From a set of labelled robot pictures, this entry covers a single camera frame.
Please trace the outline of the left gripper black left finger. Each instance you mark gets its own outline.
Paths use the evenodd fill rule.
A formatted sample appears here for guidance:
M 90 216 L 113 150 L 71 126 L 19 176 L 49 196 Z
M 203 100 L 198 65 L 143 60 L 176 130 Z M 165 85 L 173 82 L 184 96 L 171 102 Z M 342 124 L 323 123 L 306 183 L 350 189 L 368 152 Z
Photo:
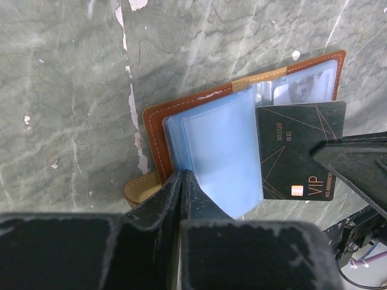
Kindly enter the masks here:
M 1 288 L 169 289 L 182 181 L 125 214 L 2 214 Z

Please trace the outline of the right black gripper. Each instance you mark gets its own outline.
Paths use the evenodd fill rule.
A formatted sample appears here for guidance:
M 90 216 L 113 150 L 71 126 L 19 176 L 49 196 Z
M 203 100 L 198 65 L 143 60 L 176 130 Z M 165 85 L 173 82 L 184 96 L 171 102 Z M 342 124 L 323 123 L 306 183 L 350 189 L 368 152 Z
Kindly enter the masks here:
M 370 205 L 324 230 L 338 265 L 371 242 L 386 245 L 386 132 L 321 141 L 310 155 Z

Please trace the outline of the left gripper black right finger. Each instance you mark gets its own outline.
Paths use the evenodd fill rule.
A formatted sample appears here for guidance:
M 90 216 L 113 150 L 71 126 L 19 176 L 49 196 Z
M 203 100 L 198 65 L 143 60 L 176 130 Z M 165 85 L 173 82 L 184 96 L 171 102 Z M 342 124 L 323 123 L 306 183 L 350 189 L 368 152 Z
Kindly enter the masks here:
M 326 235 L 300 221 L 236 221 L 184 171 L 183 289 L 342 289 Z

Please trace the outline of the black VIP credit card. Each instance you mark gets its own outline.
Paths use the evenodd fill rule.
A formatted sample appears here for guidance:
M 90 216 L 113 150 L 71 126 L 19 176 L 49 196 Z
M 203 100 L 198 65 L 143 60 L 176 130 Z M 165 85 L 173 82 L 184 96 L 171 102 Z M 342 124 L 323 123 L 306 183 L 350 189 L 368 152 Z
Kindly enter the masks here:
M 311 156 L 341 139 L 344 101 L 256 108 L 265 199 L 331 201 L 336 178 Z

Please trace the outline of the silver VIP credit card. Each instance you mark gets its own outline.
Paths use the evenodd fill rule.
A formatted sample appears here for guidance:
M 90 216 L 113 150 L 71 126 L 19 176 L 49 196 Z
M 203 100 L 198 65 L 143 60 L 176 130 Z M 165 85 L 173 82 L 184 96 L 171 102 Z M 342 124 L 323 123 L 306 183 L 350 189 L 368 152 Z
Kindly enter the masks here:
M 333 100 L 334 68 L 299 71 L 274 86 L 273 104 L 322 103 Z

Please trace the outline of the brown leather card holder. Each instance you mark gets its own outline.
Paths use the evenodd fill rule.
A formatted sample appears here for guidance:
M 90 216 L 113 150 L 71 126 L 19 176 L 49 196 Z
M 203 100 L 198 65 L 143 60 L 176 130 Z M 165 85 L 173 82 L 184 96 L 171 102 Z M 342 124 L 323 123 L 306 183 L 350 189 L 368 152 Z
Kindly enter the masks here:
M 344 50 L 234 80 L 207 91 L 153 105 L 143 124 L 156 170 L 129 181 L 124 195 L 136 207 L 175 171 L 191 170 L 198 185 L 227 216 L 238 218 L 263 200 L 255 110 L 257 85 L 323 70 L 324 99 L 336 99 Z

